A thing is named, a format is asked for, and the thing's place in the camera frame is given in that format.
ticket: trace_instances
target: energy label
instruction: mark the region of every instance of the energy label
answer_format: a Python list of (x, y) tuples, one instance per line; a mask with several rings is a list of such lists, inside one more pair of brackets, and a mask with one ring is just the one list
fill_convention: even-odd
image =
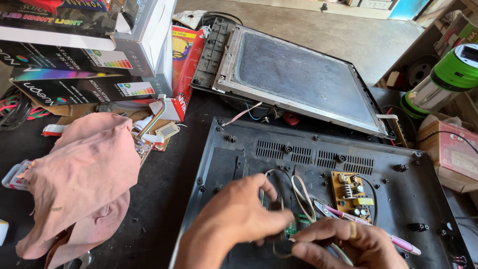
[(133, 69), (130, 62), (126, 58), (126, 55), (122, 51), (108, 51), (96, 49), (85, 49), (85, 51), (99, 67)]
[(154, 94), (149, 82), (132, 82), (117, 84), (125, 96)]

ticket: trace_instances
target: gold ring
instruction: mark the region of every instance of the gold ring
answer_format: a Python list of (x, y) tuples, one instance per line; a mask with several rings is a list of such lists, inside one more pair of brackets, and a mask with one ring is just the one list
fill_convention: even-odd
[(355, 240), (357, 238), (357, 223), (350, 221), (350, 238), (349, 240)]

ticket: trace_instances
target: blue wire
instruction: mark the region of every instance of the blue wire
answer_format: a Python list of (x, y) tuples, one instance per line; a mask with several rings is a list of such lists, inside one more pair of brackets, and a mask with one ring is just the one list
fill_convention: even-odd
[(249, 116), (250, 116), (253, 120), (258, 121), (258, 120), (261, 119), (261, 118), (254, 118), (254, 117), (252, 116), (252, 114), (250, 113), (250, 110), (249, 110), (248, 112), (249, 112)]

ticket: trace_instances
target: black workbench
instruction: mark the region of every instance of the black workbench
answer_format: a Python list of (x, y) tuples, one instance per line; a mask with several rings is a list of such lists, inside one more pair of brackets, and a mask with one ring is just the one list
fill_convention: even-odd
[[(382, 89), (371, 89), (371, 92), (379, 105), (397, 104), (401, 94)], [(138, 184), (130, 189), (131, 202), (125, 219), (112, 238), (91, 250), (94, 260), (89, 269), (167, 268), (212, 118), (232, 118), (237, 114), (238, 111), (225, 104), (218, 95), (198, 90), (194, 92), (183, 122), (188, 127), (181, 126), (181, 131), (171, 138), (165, 152), (150, 153), (140, 170)], [(49, 115), (27, 121), (18, 130), (0, 132), (0, 178), (13, 165), (48, 154), (57, 137), (40, 134), (46, 125), (54, 124), (58, 119), (59, 116)], [(295, 126), (289, 126), (282, 119), (270, 124), (369, 141), (364, 133), (348, 134), (348, 129), (331, 123), (306, 117), (299, 119), (299, 124)], [(243, 115), (241, 120), (253, 121), (248, 114)], [(381, 140), (372, 137), (372, 142), (381, 143)], [(459, 195), (446, 188), (445, 194), (455, 216), (478, 215), (467, 195)], [(15, 253), (16, 243), (34, 225), (33, 216), (30, 216), (34, 208), (32, 195), (27, 191), (0, 187), (0, 205), (0, 219), (10, 224), (7, 238), (0, 247), (0, 268), (43, 268), (45, 257), (23, 260)], [(478, 262), (478, 230), (473, 229), (477, 225), (472, 220), (458, 222), (466, 225), (460, 230), (470, 255)]]

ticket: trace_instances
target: pink cloth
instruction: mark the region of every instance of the pink cloth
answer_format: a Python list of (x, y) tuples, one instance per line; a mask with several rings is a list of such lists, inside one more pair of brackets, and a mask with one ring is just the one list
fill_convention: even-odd
[(24, 177), (35, 200), (35, 226), (18, 242), (18, 256), (36, 259), (51, 249), (45, 268), (53, 269), (115, 233), (140, 170), (131, 125), (116, 114), (89, 114), (33, 161)]

